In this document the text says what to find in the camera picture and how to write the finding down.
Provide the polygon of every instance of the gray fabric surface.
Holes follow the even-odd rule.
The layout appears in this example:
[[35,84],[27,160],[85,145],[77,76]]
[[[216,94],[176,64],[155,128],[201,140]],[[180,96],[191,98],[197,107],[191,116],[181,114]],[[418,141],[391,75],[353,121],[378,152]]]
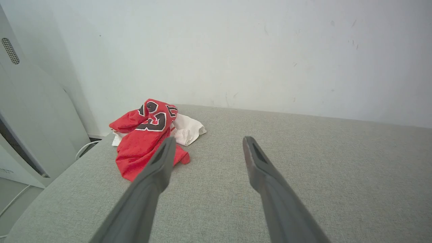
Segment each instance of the gray fabric surface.
[[[253,136],[333,242],[431,242],[432,130],[179,105],[207,134],[161,195],[153,242],[268,242],[241,141]],[[129,182],[108,136],[58,177],[8,243],[87,242]]]

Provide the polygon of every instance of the white cloth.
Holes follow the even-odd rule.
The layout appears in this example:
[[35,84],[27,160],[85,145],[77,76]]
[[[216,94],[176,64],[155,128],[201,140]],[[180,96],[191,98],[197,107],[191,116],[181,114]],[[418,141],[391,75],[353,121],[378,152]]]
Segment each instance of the white cloth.
[[[189,146],[193,143],[200,135],[206,133],[201,122],[188,117],[187,115],[181,115],[177,113],[177,118],[172,122],[170,129],[171,137],[175,138],[175,141],[183,146]],[[127,133],[121,133],[118,131],[113,132],[115,134],[114,140],[112,141],[113,146],[118,146],[121,139],[127,135]]]

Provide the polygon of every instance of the red jersey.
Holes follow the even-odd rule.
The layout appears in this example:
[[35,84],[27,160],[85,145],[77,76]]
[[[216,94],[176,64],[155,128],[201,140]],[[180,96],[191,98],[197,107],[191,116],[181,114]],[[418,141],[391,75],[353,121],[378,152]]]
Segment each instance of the red jersey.
[[[163,140],[170,136],[170,125],[176,117],[177,107],[148,99],[141,108],[126,113],[109,125],[115,131],[129,133],[118,145],[115,159],[124,178],[133,181],[144,169]],[[189,161],[189,153],[177,144],[174,165]]]

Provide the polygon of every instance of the gray floor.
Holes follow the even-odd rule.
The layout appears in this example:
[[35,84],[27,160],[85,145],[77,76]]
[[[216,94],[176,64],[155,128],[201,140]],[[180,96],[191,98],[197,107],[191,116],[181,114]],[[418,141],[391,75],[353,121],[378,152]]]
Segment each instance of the gray floor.
[[[27,185],[0,178],[0,211]],[[43,191],[31,186],[0,216],[0,236],[9,233],[13,224],[18,220],[30,203]]]

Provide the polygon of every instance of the white wall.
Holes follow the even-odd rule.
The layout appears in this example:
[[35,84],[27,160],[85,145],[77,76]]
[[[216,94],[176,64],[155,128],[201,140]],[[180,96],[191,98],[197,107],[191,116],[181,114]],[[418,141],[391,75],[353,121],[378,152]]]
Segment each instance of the white wall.
[[90,134],[147,98],[432,128],[430,0],[0,4]]

